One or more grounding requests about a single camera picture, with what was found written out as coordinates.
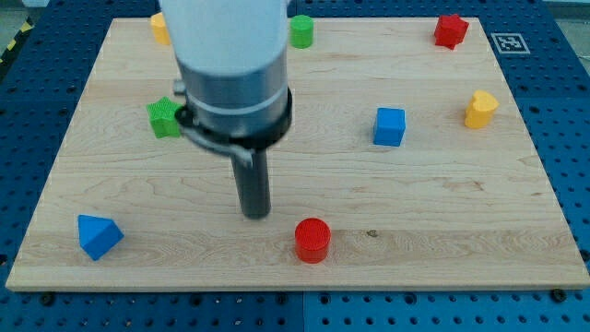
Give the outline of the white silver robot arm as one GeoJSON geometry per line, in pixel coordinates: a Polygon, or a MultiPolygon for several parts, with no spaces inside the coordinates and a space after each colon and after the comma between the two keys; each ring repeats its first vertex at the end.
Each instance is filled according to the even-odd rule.
{"type": "Polygon", "coordinates": [[[287,0],[160,0],[196,145],[243,166],[289,127],[287,0]]]}

